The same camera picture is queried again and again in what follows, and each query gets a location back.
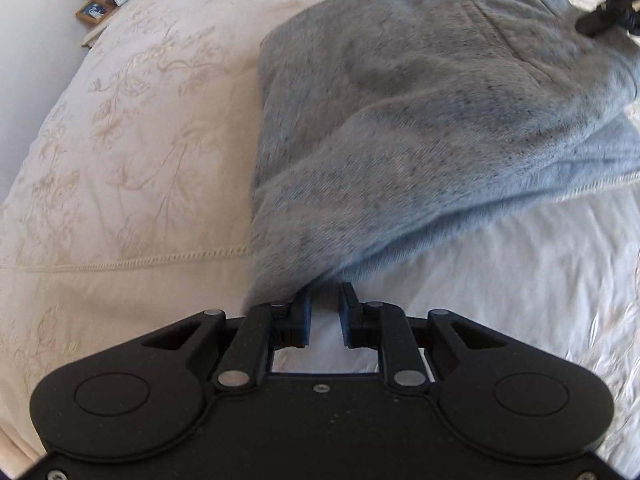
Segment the blue-grey knit pants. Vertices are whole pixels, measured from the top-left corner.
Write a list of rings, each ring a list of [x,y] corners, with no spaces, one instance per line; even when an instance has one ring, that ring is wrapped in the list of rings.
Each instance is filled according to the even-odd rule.
[[[249,304],[639,168],[638,44],[568,0],[324,0],[260,47]]]

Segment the cream embroidered bedspread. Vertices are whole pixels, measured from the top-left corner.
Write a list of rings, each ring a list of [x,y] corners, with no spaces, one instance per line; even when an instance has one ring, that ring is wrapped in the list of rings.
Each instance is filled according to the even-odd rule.
[[[259,45],[320,0],[134,0],[43,122],[1,206],[1,468],[43,449],[51,370],[179,318],[242,309]],[[588,8],[598,0],[570,0]],[[639,470],[639,182],[611,180],[448,240],[357,285],[600,375],[601,456]]]

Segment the wooden picture frame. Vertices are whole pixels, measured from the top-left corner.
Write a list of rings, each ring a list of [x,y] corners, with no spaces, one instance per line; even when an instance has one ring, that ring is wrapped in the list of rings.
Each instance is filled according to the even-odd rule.
[[[116,8],[107,2],[90,0],[75,13],[75,18],[88,25],[97,25],[111,16],[115,10]]]

